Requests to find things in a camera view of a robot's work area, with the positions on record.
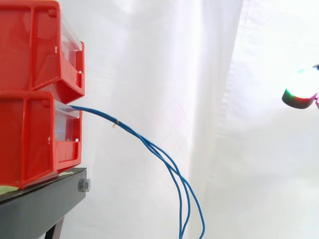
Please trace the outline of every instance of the screw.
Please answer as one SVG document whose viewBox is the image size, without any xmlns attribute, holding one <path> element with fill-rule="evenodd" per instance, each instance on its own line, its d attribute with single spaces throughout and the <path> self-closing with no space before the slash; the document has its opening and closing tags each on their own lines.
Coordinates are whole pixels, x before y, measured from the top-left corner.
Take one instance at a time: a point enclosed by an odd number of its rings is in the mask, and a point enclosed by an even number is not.
<svg viewBox="0 0 319 239">
<path fill-rule="evenodd" d="M 90 179 L 81 179 L 79 181 L 79 191 L 83 193 L 90 192 L 91 189 L 91 180 Z"/>
</svg>

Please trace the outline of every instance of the green light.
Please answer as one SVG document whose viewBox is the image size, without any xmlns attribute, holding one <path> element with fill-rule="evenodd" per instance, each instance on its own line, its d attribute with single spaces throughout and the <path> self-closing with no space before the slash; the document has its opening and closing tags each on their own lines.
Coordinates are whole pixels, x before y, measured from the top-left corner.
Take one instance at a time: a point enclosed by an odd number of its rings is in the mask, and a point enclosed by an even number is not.
<svg viewBox="0 0 319 239">
<path fill-rule="evenodd" d="M 287 91 L 292 95 L 302 99 L 309 99 L 318 92 L 319 71 L 317 68 L 303 68 L 297 71 L 295 79 L 287 87 Z"/>
</svg>

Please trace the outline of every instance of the white curtain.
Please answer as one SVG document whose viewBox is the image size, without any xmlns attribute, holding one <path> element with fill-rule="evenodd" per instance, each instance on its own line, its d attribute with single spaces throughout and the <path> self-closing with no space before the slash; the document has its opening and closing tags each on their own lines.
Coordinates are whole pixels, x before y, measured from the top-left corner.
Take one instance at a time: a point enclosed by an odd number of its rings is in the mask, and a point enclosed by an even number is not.
<svg viewBox="0 0 319 239">
<path fill-rule="evenodd" d="M 86 46 L 86 96 L 76 104 L 172 156 L 202 205 L 204 238 L 317 238 L 319 115 L 281 95 L 292 69 L 319 63 L 318 3 L 60 2 Z M 178 238 L 174 183 L 136 138 L 84 114 L 82 166 L 92 189 L 62 239 Z M 200 233 L 193 204 L 184 238 Z"/>
</svg>

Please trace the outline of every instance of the red plastic bin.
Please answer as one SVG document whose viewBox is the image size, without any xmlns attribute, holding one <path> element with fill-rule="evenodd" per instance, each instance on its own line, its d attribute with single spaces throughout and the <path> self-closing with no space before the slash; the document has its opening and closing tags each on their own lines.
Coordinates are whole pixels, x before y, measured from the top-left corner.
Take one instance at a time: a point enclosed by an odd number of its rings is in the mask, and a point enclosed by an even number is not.
<svg viewBox="0 0 319 239">
<path fill-rule="evenodd" d="M 63 118 L 72 112 L 57 104 L 49 92 L 0 92 L 0 185 L 22 189 L 81 163 L 82 113 Z"/>
<path fill-rule="evenodd" d="M 0 0 L 0 90 L 84 96 L 84 44 L 53 0 Z"/>
</svg>

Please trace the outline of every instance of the blue wire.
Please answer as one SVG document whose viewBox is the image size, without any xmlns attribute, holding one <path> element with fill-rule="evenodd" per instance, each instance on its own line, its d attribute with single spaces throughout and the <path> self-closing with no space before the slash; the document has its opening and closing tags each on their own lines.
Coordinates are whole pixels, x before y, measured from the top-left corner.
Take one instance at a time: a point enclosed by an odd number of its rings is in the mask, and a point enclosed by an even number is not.
<svg viewBox="0 0 319 239">
<path fill-rule="evenodd" d="M 202 221 L 202 233 L 199 237 L 199 239 L 202 239 L 203 236 L 204 236 L 204 233 L 205 233 L 205 221 L 204 221 L 204 217 L 203 217 L 203 214 L 202 214 L 202 211 L 201 211 L 201 208 L 200 208 L 200 204 L 198 202 L 198 199 L 197 197 L 195 196 L 195 193 L 193 192 L 193 189 L 191 188 L 190 184 L 187 182 L 187 180 L 185 178 L 182 177 L 182 175 L 180 174 L 180 171 L 178 170 L 178 167 L 176 165 L 176 163 L 173 161 L 173 159 L 165 152 L 163 151 L 161 148 L 159 148 L 158 146 L 156 146 L 155 144 L 153 144 L 152 142 L 150 142 L 149 140 L 147 140 L 146 138 L 144 138 L 143 136 L 139 135 L 138 133 L 136 133 L 133 129 L 131 129 L 129 126 L 127 126 L 126 124 L 118 121 L 116 118 L 106 114 L 106 113 L 103 113 L 101 111 L 97 111 L 97 110 L 94 110 L 94 109 L 90 109 L 90 108 L 85 108 L 85 107 L 78 107 L 78 106 L 71 106 L 73 107 L 74 109 L 76 110 L 80 110 L 80 111 L 86 111 L 86 112 L 89 112 L 89 113 L 92 113 L 92 114 L 95 114 L 95 115 L 98 115 L 100 117 L 103 117 L 115 124 L 117 124 L 119 127 L 123 128 L 125 131 L 129 132 L 130 134 L 134 135 L 135 137 L 139 138 L 143 144 L 148 148 L 148 150 L 153 153 L 156 157 L 158 157 L 165 165 L 166 167 L 168 168 L 169 170 L 169 173 L 177 187 L 177 191 L 178 191 L 178 196 L 179 196 L 179 203 L 180 203 L 180 207 L 179 207 L 179 239 L 181 239 L 183 237 L 183 234 L 184 234 L 184 231 L 186 229 L 186 225 L 188 223 L 188 220 L 189 220 L 189 217 L 190 217 L 190 200 L 189 200 L 189 194 L 188 194 L 188 190 L 187 190 L 187 187 L 189 188 L 195 202 L 196 202 L 196 205 L 198 207 L 198 211 L 199 211 L 199 215 L 200 215 L 200 218 L 201 218 L 201 221 Z M 159 151 L 161 151 L 171 162 L 172 164 L 174 165 L 174 168 L 172 168 L 172 166 L 167 163 L 164 158 L 161 156 L 161 154 L 155 149 L 158 149 Z M 183 186 L 184 186 L 184 189 L 185 189 L 185 193 L 186 193 L 186 196 L 187 196 L 187 202 L 188 202 L 188 214 L 187 214 L 187 218 L 186 218 L 186 221 L 185 221 L 185 224 L 183 226 L 183 229 L 182 229 L 182 232 L 181 232 L 181 218 L 182 218 L 182 200 L 181 200 L 181 193 L 180 193 L 180 189 L 179 189 L 179 186 L 178 186 L 178 183 L 176 182 L 176 179 L 175 177 L 173 176 L 172 172 L 174 172 L 177 176 L 180 177 L 182 183 L 183 183 Z"/>
</svg>

